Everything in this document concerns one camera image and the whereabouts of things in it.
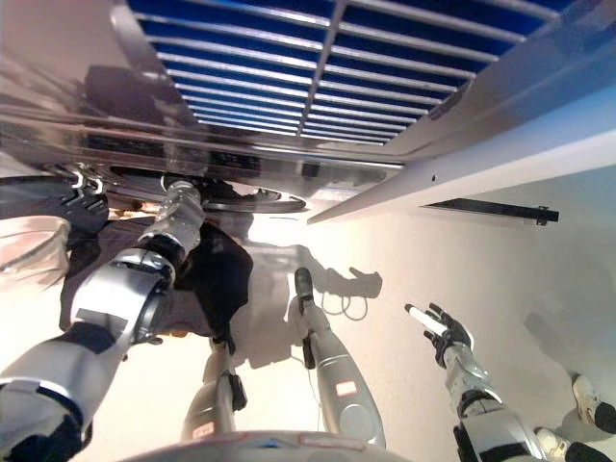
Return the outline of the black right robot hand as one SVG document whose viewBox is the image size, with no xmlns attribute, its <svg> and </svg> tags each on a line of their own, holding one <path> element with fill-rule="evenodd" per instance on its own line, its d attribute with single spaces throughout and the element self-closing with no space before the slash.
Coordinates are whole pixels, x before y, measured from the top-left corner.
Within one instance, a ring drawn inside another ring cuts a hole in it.
<svg viewBox="0 0 616 462">
<path fill-rule="evenodd" d="M 426 310 L 421 310 L 407 303 L 404 310 L 423 326 L 423 335 L 434 347 L 435 361 L 442 369 L 446 367 L 445 353 L 450 347 L 463 346 L 473 350 L 475 341 L 471 332 L 439 305 L 430 302 Z"/>
</svg>

